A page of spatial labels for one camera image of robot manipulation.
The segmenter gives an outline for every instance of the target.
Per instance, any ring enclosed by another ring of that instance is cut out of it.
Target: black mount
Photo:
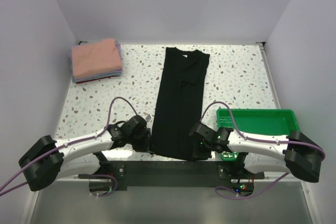
[[[50,135],[41,137],[19,160],[23,168],[30,161],[56,148],[55,141]],[[63,153],[55,151],[28,167],[23,174],[26,177],[31,191],[39,191],[49,186],[57,177],[63,164]]]
[[[109,125],[107,130],[113,140],[111,150],[131,144],[136,152],[149,152],[151,131],[146,126],[146,120],[139,115],[133,116],[121,127]]]
[[[194,143],[193,160],[203,160],[211,158],[211,151],[217,153],[231,152],[227,147],[228,138],[232,128],[220,127],[214,131],[205,124],[198,122],[189,133]]]
[[[222,185],[235,188],[232,179],[250,179],[251,174],[242,176],[227,172],[228,162],[188,162],[188,161],[109,161],[113,176],[118,180],[117,190],[127,190],[129,186],[152,187],[209,187]],[[264,179],[264,173],[254,175],[255,179]],[[106,192],[110,188],[105,178],[90,181],[91,192]],[[250,186],[239,193],[250,192]]]
[[[299,131],[292,131],[288,139],[319,147]],[[319,181],[322,163],[322,154],[319,150],[303,145],[288,144],[284,154],[286,166],[295,177],[311,183]]]

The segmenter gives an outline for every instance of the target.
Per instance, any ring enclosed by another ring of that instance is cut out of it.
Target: black bracket
[[[50,135],[41,137],[25,155],[19,160],[19,165],[23,168],[32,160],[44,153],[51,151],[55,147],[55,141]],[[55,151],[40,161],[30,165],[23,174],[28,182],[31,191],[39,191],[53,183],[63,164],[63,153]]]
[[[299,131],[292,131],[288,139],[318,146]],[[322,163],[322,154],[319,150],[308,146],[288,144],[284,154],[286,166],[295,177],[311,183],[319,181]]]
[[[112,163],[112,173],[116,179],[125,178],[125,165],[117,162]]]
[[[219,177],[219,179],[227,179],[227,176],[231,177],[230,174],[227,174],[225,172],[223,165],[218,165],[218,177]]]

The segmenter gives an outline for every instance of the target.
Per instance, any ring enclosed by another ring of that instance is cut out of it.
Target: pink towel
[[[103,39],[94,44],[74,46],[71,49],[75,79],[121,69],[121,59],[114,39]]]

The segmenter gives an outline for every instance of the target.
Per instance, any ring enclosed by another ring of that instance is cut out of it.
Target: white wall
[[[53,134],[69,82],[75,37],[56,0],[0,0],[0,184],[19,158]],[[23,182],[23,176],[12,185]],[[28,186],[0,198],[1,223],[19,223]]]
[[[290,0],[57,0],[77,39],[266,41]]]
[[[335,0],[291,0],[266,43],[283,108],[295,111],[301,130],[327,153],[313,195],[324,223],[336,212]]]

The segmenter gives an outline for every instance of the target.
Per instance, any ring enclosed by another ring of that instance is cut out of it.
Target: cable
[[[27,185],[27,184],[28,184],[28,182],[23,182],[23,183],[21,183],[21,184],[19,184],[19,185],[17,185],[17,186],[14,186],[14,187],[12,187],[12,188],[6,190],[6,191],[3,191],[2,193],[0,193],[0,197],[3,196],[3,195],[5,195],[5,194],[8,194],[9,192],[11,192],[11,191],[13,191],[13,190],[15,190],[15,189],[17,189],[17,188],[20,188],[20,187],[22,187],[22,186],[24,186],[24,185]]]
[[[210,104],[208,105],[208,107],[206,107],[205,111],[203,112],[203,115],[202,115],[202,117],[201,117],[201,119],[200,119],[200,122],[202,121],[203,117],[205,116],[205,113],[207,112],[207,110],[208,110],[212,105],[217,104],[217,103],[222,104],[222,105],[224,105],[224,106],[227,108],[227,110],[228,110],[229,113],[230,113],[230,117],[231,117],[232,123],[233,123],[233,125],[234,125],[234,127],[235,127],[237,133],[238,133],[242,138],[245,138],[245,139],[247,139],[247,140],[251,140],[251,141],[254,141],[254,142],[259,142],[259,143],[271,143],[271,144],[277,144],[277,143],[279,143],[279,144],[296,144],[296,145],[303,145],[303,146],[307,146],[307,147],[310,147],[310,148],[312,148],[312,149],[318,150],[318,151],[321,153],[321,155],[322,155],[322,160],[324,160],[324,159],[326,158],[326,157],[325,157],[325,156],[326,156],[326,155],[325,155],[326,153],[324,152],[324,150],[323,150],[321,147],[318,147],[318,146],[313,145],[313,144],[303,143],[303,142],[296,142],[296,141],[278,141],[278,142],[276,142],[276,141],[274,141],[274,140],[263,140],[263,139],[258,139],[258,138],[253,138],[253,137],[245,136],[245,135],[238,129],[238,126],[237,126],[237,124],[236,124],[235,118],[234,118],[234,116],[233,116],[233,114],[232,114],[232,110],[230,109],[230,107],[229,107],[225,102],[219,102],[219,101],[218,101],[218,102],[210,103]]]
[[[121,99],[121,100],[124,100],[126,103],[128,103],[128,105],[132,108],[132,110],[135,112],[135,114],[137,115],[137,112],[135,110],[135,108],[132,106],[132,104],[126,100],[125,98],[123,97],[115,97],[112,101],[111,101],[111,104],[110,104],[110,107],[109,107],[109,112],[108,112],[108,118],[107,118],[107,122],[106,122],[106,125],[104,127],[104,129],[99,133],[97,134],[97,136],[90,136],[90,137],[84,137],[84,138],[81,138],[81,139],[78,139],[78,140],[74,140],[74,141],[71,141],[68,143],[68,145],[72,145],[72,144],[77,144],[77,143],[80,143],[80,142],[83,142],[83,141],[87,141],[87,140],[91,140],[91,139],[95,139],[96,137],[100,137],[102,134],[105,133],[105,131],[107,130],[108,126],[109,126],[109,123],[110,123],[110,117],[111,117],[111,112],[112,112],[112,106],[114,104],[114,102],[117,100],[117,99]],[[2,192],[6,186],[8,186],[17,176],[19,176],[21,173],[23,173],[27,168],[29,168],[32,164],[38,162],[39,160],[45,158],[46,156],[64,148],[65,146],[64,145],[60,145],[59,147],[55,147],[51,150],[49,150],[48,152],[46,153],[43,153],[41,156],[38,156],[36,159],[30,161],[28,164],[26,164],[24,167],[22,167],[17,173],[15,173],[8,181],[6,181],[1,187],[0,187],[0,192]],[[12,190],[15,190],[16,188],[18,188],[17,186],[15,187],[12,187],[10,188],[9,190],[3,192],[3,194],[1,194],[0,196],[2,195],[5,195],[6,193],[12,191]]]
[[[116,123],[114,123],[114,124],[118,125],[118,124],[125,123],[125,122],[126,122],[126,121],[118,121],[118,122],[116,122]]]
[[[105,197],[105,196],[109,196],[111,194],[114,193],[114,191],[117,189],[118,187],[118,181],[115,177],[111,176],[111,175],[100,175],[100,174],[92,174],[92,175],[89,175],[90,177],[92,178],[99,178],[99,177],[103,177],[103,178],[110,178],[110,179],[113,179],[114,180],[114,187],[112,190],[109,190],[107,193],[104,193],[104,194],[99,194],[99,193],[96,193],[96,194],[92,194],[96,197]]]
[[[107,190],[107,191],[106,191],[105,193],[103,193],[103,194],[107,194],[107,193],[109,193],[110,191],[112,191],[112,186],[113,186],[113,181],[112,181],[112,179],[111,179],[111,178],[107,178],[107,179],[106,179],[106,182],[107,182],[107,184],[110,185],[110,188],[109,188],[109,190]]]
[[[278,183],[280,180],[282,180],[284,177],[286,177],[288,175],[288,173],[284,173],[282,174],[280,177],[278,177],[276,180],[274,180],[271,184],[269,184],[268,186],[266,186],[265,188],[263,188],[261,191],[257,192],[256,194],[253,194],[251,196],[239,196],[239,197],[230,197],[230,196],[225,196],[223,194],[220,194],[218,192],[219,189],[225,189],[230,191],[231,193],[236,194],[236,192],[234,190],[232,190],[231,188],[228,188],[226,186],[216,186],[215,187],[215,193],[225,199],[233,199],[233,200],[244,200],[244,199],[252,199],[254,197],[257,197],[258,195],[262,194],[263,192],[267,191],[269,188],[271,188],[272,186],[274,186],[276,183]]]

